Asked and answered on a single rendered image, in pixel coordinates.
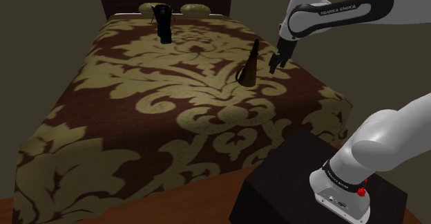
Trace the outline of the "olive green pillow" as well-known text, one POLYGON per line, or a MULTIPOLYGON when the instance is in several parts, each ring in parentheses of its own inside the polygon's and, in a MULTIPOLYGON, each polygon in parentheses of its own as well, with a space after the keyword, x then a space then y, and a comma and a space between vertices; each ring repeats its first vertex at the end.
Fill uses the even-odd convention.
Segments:
POLYGON ((211 14, 211 9, 199 3, 187 3, 180 8, 180 12, 188 17, 206 17, 211 14))
POLYGON ((154 11, 160 9, 169 9, 170 6, 165 3, 143 3, 139 6, 138 11, 143 15, 151 15, 154 11))

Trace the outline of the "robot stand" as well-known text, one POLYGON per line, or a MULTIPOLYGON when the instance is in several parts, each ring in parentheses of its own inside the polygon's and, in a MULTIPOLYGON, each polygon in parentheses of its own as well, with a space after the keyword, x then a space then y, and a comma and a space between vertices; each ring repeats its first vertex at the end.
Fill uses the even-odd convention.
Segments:
POLYGON ((231 224, 348 224, 318 203, 309 184, 336 148, 299 127, 244 180, 231 224))

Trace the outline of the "brown cone-shaped jug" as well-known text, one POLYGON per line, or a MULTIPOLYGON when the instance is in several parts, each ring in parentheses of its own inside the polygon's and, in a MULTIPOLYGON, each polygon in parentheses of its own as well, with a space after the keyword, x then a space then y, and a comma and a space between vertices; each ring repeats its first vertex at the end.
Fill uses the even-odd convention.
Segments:
POLYGON ((241 86, 253 87, 256 85, 259 43, 259 39, 254 41, 248 60, 246 61, 245 65, 239 68, 236 72, 236 81, 241 86))

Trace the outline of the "black boot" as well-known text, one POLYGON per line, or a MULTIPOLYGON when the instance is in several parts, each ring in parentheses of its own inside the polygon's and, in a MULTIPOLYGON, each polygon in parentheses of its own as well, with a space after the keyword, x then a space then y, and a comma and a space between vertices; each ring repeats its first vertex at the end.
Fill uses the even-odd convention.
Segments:
POLYGON ((151 6, 153 11, 153 18, 157 22, 157 35, 160 38, 161 44, 171 44, 171 20, 175 19, 173 16, 173 9, 166 4, 157 4, 151 6))

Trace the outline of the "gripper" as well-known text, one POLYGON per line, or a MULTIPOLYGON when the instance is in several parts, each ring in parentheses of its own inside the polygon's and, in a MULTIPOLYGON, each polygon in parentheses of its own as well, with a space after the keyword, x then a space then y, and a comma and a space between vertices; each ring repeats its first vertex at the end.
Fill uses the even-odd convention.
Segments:
POLYGON ((281 68, 285 67, 287 61, 291 59, 297 43, 297 41, 283 39, 282 37, 279 38, 277 43, 278 52, 274 53, 269 61, 269 72, 271 74, 275 73, 278 65, 281 68))

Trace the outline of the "bed with patterned brown cover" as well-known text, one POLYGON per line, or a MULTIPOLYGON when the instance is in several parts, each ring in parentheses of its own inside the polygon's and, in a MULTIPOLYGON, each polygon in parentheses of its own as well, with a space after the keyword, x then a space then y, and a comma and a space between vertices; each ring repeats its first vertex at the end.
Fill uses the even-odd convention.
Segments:
POLYGON ((235 79, 257 34, 231 0, 101 0, 106 23, 78 74, 19 148, 8 224, 73 224, 107 209, 261 163, 298 126, 336 145, 352 105, 294 62, 235 79), (172 7, 171 44, 143 3, 172 7), (180 12, 208 6, 206 17, 180 12))

